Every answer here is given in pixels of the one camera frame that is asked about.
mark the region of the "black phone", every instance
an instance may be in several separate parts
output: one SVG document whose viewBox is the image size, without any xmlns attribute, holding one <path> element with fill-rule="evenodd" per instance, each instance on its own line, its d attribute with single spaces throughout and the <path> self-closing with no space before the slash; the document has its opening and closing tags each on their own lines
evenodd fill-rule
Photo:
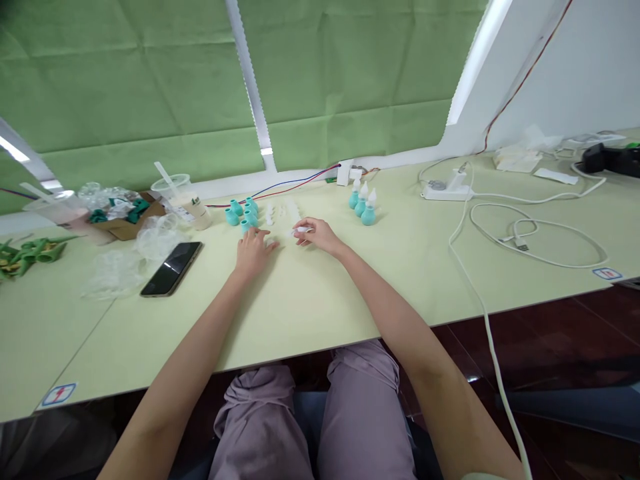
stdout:
<svg viewBox="0 0 640 480">
<path fill-rule="evenodd" d="M 142 289 L 142 297 L 168 297 L 185 277 L 202 250 L 202 242 L 179 243 Z"/>
</svg>

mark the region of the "white wall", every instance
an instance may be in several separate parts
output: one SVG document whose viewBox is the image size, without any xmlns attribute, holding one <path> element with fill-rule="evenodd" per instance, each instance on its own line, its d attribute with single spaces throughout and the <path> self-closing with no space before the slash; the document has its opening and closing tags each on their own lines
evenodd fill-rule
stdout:
<svg viewBox="0 0 640 480">
<path fill-rule="evenodd" d="M 476 152 L 484 129 L 506 101 L 510 88 L 529 54 L 538 45 L 540 36 L 549 30 L 550 24 L 555 24 L 557 14 L 564 5 L 566 0 L 512 1 L 458 122 L 447 126 L 440 144 L 387 157 L 362 157 L 356 164 L 367 168 L 390 168 Z M 306 177 L 314 172 L 259 172 L 201 182 L 197 188 L 202 198 L 218 197 L 257 191 L 272 183 Z"/>
<path fill-rule="evenodd" d="M 489 148 L 532 123 L 564 136 L 640 126 L 639 19 L 637 0 L 574 0 Z"/>
</svg>

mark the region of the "green curtain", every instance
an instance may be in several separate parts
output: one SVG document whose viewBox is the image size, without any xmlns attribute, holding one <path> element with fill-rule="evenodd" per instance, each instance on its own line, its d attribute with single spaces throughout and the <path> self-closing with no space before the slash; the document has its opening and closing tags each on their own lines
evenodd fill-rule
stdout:
<svg viewBox="0 0 640 480">
<path fill-rule="evenodd" d="M 22 182 L 38 186 L 29 171 L 0 147 L 0 188 L 30 195 L 28 191 L 20 187 Z M 20 211 L 30 201 L 32 200 L 0 190 L 0 215 Z"/>
<path fill-rule="evenodd" d="M 487 0 L 239 0 L 279 170 L 440 142 Z"/>
<path fill-rule="evenodd" d="M 2 2 L 0 117 L 71 189 L 264 169 L 224 0 Z"/>
</svg>

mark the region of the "cardboard box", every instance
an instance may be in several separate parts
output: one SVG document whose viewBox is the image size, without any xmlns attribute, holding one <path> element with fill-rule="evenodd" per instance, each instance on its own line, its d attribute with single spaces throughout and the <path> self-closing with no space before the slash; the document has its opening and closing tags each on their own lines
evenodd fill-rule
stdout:
<svg viewBox="0 0 640 480">
<path fill-rule="evenodd" d="M 110 234 L 118 240 L 133 240 L 138 235 L 140 228 L 142 228 L 142 225 L 147 218 L 154 216 L 162 217 L 166 214 L 165 208 L 160 204 L 160 202 L 150 196 L 150 194 L 147 192 L 140 192 L 140 196 L 149 202 L 149 208 L 142 214 L 138 223 L 129 223 L 124 219 L 114 219 L 106 222 L 92 223 L 91 226 L 99 230 L 106 230 L 110 232 Z"/>
</svg>

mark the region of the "table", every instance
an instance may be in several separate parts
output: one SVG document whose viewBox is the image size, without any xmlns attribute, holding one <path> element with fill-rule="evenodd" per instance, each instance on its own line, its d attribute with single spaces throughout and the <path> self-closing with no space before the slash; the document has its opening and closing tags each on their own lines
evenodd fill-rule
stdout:
<svg viewBox="0 0 640 480">
<path fill-rule="evenodd" d="M 29 239 L 68 234 L 50 227 Z M 13 235 L 11 246 L 24 236 Z M 98 252 L 84 238 L 71 240 L 60 260 L 0 285 L 0 423 L 32 414 L 113 303 L 80 300 Z"/>
<path fill-rule="evenodd" d="M 426 177 L 446 179 L 467 159 L 454 159 L 428 170 Z M 527 198 L 546 198 L 572 187 L 519 173 L 494 170 L 489 156 L 468 159 L 476 170 L 474 190 Z M 569 162 L 541 165 L 569 173 Z M 355 286 L 343 268 L 314 247 L 294 246 L 287 236 L 291 221 L 278 216 L 288 199 L 302 215 L 327 220 L 416 308 L 429 325 L 440 325 L 481 314 L 480 306 L 447 249 L 460 219 L 458 202 L 431 202 L 419 196 L 417 173 L 411 165 L 372 175 L 380 213 L 365 227 L 347 206 L 350 188 L 312 183 L 273 197 L 275 225 L 283 242 L 274 252 L 268 272 L 253 286 L 234 322 L 216 371 L 236 369 L 356 343 L 378 337 L 378 331 Z M 640 229 L 640 180 L 606 173 L 608 182 L 585 198 L 524 205 L 534 218 L 570 224 L 596 238 L 609 251 L 606 267 L 625 277 L 640 275 L 636 238 Z M 493 201 L 474 199 L 472 203 Z M 259 201 L 261 226 L 269 201 Z M 221 288 L 235 263 L 239 227 L 225 223 L 224 212 L 213 212 L 214 226 L 194 234 L 205 248 L 176 294 L 168 298 L 118 299 L 57 380 L 79 382 L 72 401 L 84 401 L 147 387 L 184 334 Z M 498 235 L 517 214 L 486 209 L 479 220 Z M 593 261 L 595 251 L 573 234 L 551 227 L 532 237 L 534 252 L 566 262 Z M 590 269 L 564 269 L 535 261 L 487 240 L 468 221 L 455 247 L 485 299 L 490 312 L 504 311 L 607 288 L 609 283 Z"/>
</svg>

